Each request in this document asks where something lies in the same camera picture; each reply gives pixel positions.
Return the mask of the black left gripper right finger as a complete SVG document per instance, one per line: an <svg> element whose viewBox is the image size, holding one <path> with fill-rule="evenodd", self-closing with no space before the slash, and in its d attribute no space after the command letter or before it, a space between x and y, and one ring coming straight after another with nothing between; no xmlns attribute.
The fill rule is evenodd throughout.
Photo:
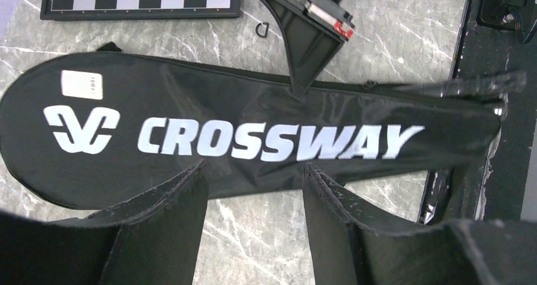
<svg viewBox="0 0 537 285"><path fill-rule="evenodd" d="M314 164L303 174L317 284L535 284L536 224L397 217Z"/></svg>

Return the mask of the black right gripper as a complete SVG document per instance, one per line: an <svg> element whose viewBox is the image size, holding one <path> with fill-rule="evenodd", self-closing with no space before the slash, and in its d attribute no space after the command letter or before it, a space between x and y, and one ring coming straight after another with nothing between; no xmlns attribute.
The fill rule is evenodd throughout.
<svg viewBox="0 0 537 285"><path fill-rule="evenodd" d="M340 7L342 0L260 1L281 30L291 91L297 96L304 95L341 49L342 40L352 37L353 16Z"/></svg>

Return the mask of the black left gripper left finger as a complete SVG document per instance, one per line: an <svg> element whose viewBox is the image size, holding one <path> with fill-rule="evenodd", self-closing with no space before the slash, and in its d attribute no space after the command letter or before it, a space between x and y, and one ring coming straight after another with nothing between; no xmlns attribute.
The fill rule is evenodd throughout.
<svg viewBox="0 0 537 285"><path fill-rule="evenodd" d="M208 204L199 161L86 218L1 212L2 284L191 284Z"/></svg>

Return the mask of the black racket bag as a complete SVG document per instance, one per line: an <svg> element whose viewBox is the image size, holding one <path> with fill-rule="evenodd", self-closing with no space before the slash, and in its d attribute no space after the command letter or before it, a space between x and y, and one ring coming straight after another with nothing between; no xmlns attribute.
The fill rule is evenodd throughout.
<svg viewBox="0 0 537 285"><path fill-rule="evenodd" d="M299 189L307 162L340 183L462 165L500 129L491 108L390 86L318 82L94 51L19 76L1 98L1 154L26 188L98 210L204 159L211 198Z"/></svg>

